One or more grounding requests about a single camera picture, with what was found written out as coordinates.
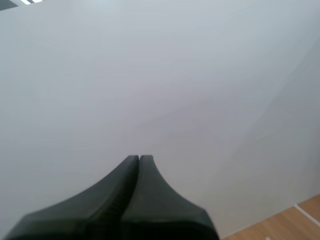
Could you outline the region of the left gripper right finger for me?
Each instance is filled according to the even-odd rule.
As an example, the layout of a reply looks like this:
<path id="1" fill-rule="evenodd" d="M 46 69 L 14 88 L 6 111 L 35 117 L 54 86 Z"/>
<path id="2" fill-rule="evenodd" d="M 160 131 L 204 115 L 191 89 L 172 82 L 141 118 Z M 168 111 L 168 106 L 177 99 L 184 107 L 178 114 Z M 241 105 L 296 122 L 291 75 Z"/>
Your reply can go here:
<path id="1" fill-rule="evenodd" d="M 121 218 L 124 240 L 218 240 L 205 209 L 177 193 L 151 155 L 139 160 L 133 195 Z"/>

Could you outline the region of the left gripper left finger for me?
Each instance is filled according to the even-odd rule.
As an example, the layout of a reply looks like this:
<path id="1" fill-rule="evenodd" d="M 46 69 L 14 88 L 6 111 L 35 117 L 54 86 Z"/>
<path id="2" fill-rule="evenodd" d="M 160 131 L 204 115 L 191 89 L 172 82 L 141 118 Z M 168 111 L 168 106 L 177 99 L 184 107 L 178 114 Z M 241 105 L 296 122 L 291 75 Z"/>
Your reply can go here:
<path id="1" fill-rule="evenodd" d="M 94 240 L 115 237 L 136 186 L 139 157 L 129 155 L 83 192 L 24 216 L 7 240 Z"/>

